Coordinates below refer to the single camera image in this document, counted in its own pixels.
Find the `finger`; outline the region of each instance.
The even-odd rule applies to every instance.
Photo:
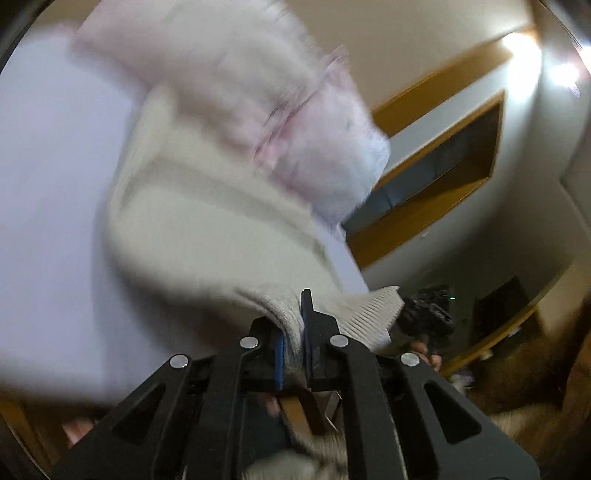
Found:
[[[429,352],[427,345],[425,345],[422,342],[419,342],[418,340],[413,340],[410,346],[415,352],[421,353],[422,355],[427,355]]]
[[[423,355],[421,352],[414,352],[416,355],[418,355],[418,357],[425,362],[427,365],[431,365],[431,361],[429,360],[429,358],[427,357],[427,355]]]
[[[439,372],[439,369],[441,368],[441,365],[443,363],[443,358],[441,357],[441,355],[432,355],[430,360],[431,365],[433,366],[435,371]]]
[[[267,408],[267,413],[273,419],[281,414],[281,406],[276,397],[267,398],[267,400],[265,400],[265,407]]]
[[[95,424],[90,419],[74,419],[64,423],[61,428],[68,438],[68,447],[73,447],[82,440],[82,437],[94,428]]]

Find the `ceiling light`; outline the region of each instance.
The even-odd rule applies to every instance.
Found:
[[[529,35],[513,32],[503,37],[503,45],[507,47],[513,55],[527,57],[530,55],[540,55],[540,48],[535,40]]]
[[[552,67],[550,78],[556,85],[569,88],[577,97],[581,96],[576,83],[579,79],[579,71],[572,63],[562,63]]]

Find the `light fixture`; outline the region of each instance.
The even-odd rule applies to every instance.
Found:
[[[556,85],[569,88],[577,97],[581,96],[577,87],[579,71],[572,63],[561,63],[550,69],[550,78]]]
[[[513,54],[509,64],[508,92],[516,100],[527,100],[535,92],[542,68],[542,51],[528,34],[513,32],[503,37]]]
[[[503,37],[503,45],[511,50],[513,55],[525,57],[539,55],[540,48],[535,40],[527,34],[513,32]]]

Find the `fabric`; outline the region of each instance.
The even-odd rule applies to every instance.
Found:
[[[325,56],[280,0],[103,0],[78,38],[155,86],[332,226],[389,157],[344,49]]]
[[[280,152],[272,178],[310,202],[328,223],[338,225],[377,184],[390,144],[359,95],[344,49],[332,56],[319,90],[267,148],[275,155]]]
[[[73,51],[75,33],[32,28],[0,75],[0,248],[11,252],[0,304],[12,319],[0,320],[0,385],[115,405],[174,354],[215,355],[242,331],[122,281],[105,203],[148,90],[108,58]],[[318,217],[314,229],[343,291],[367,293],[346,243]]]
[[[242,480],[347,480],[345,436],[334,432],[313,436],[290,427],[295,445],[305,452],[284,450],[259,460],[242,473]]]
[[[184,108],[251,158],[326,69],[275,0],[103,0],[78,36],[150,85],[172,84]]]
[[[491,419],[532,455],[542,469],[551,466],[591,412],[591,302],[586,300],[577,316],[576,323],[567,325],[559,338],[528,342],[500,364],[493,365],[494,378],[486,382],[478,395],[469,394],[485,412],[516,406]],[[509,364],[513,364],[513,368],[506,368]],[[561,404],[545,401],[543,396],[548,396],[552,388],[564,387],[565,366],[564,376],[568,379]]]
[[[300,294],[370,348],[402,308],[397,287],[346,297],[309,207],[235,161],[200,124],[178,116],[167,87],[148,95],[107,210],[114,259],[142,284],[217,311],[243,331],[266,316],[300,368]]]

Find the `white wall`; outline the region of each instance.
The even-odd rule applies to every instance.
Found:
[[[505,233],[528,294],[574,261],[582,273],[578,282],[587,285],[570,289],[580,297],[591,286],[591,239],[560,178],[585,129],[591,85],[569,35],[547,11],[536,12],[544,42],[539,98],[523,161],[495,224]],[[565,61],[575,62],[583,72],[577,82],[580,98],[550,79],[551,68]]]
[[[562,184],[580,211],[584,225],[591,229],[591,124],[586,127]]]
[[[516,56],[392,138],[391,163],[394,164],[419,150],[489,98],[503,89],[506,91],[502,134],[492,178],[423,233],[364,269],[363,276],[371,289],[403,285],[427,274],[465,246],[493,218],[505,199],[522,156],[539,67],[539,63]]]
[[[287,0],[328,53],[349,51],[371,108],[475,45],[532,23],[527,0]]]
[[[54,0],[31,26],[32,30],[67,23],[81,25],[100,0]]]
[[[456,254],[445,256],[444,263],[422,278],[405,282],[401,293],[414,294],[419,288],[440,284],[451,288],[456,301],[451,304],[450,314],[457,328],[448,355],[453,356],[471,344],[475,300],[484,298],[517,274],[502,232],[489,223]]]

